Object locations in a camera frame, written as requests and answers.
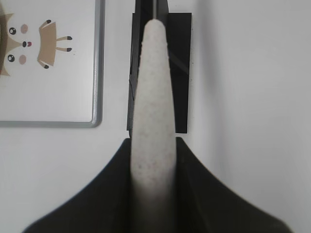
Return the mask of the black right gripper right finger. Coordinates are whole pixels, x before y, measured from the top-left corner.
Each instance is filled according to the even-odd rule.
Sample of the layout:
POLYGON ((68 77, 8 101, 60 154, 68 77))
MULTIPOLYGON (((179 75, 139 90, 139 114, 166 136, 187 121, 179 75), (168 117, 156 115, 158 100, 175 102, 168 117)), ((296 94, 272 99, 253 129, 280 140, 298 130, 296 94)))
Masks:
POLYGON ((179 233, 290 233, 280 219, 247 202, 218 180, 176 138, 179 233))

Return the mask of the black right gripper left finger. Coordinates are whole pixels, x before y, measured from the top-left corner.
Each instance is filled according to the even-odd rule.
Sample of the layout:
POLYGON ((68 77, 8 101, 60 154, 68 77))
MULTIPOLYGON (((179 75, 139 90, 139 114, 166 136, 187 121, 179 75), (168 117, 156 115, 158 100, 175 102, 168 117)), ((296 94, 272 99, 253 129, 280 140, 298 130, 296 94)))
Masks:
POLYGON ((29 225, 26 233, 129 233, 131 140, 78 194, 29 225))

